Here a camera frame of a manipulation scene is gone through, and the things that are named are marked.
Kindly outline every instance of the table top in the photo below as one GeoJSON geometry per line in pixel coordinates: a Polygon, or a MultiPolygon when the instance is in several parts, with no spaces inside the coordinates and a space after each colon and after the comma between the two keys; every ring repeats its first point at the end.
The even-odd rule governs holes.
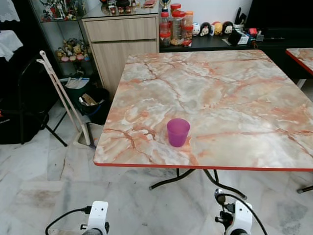
{"type": "Polygon", "coordinates": [[[124,11],[123,13],[119,13],[116,8],[116,13],[112,14],[107,8],[105,4],[99,4],[95,8],[93,8],[90,12],[83,16],[86,18],[97,18],[97,17],[116,17],[116,16],[139,16],[139,15],[148,15],[148,14],[158,14],[158,2],[152,8],[141,8],[144,4],[144,0],[140,0],[140,6],[131,7],[132,12],[127,13],[124,11]]]}
{"type": "Polygon", "coordinates": [[[94,163],[310,171],[313,104],[260,50],[129,56],[94,163]],[[166,124],[190,125],[172,147],[166,124]]]}
{"type": "Polygon", "coordinates": [[[286,53],[313,75],[313,48],[289,48],[286,53]]]}

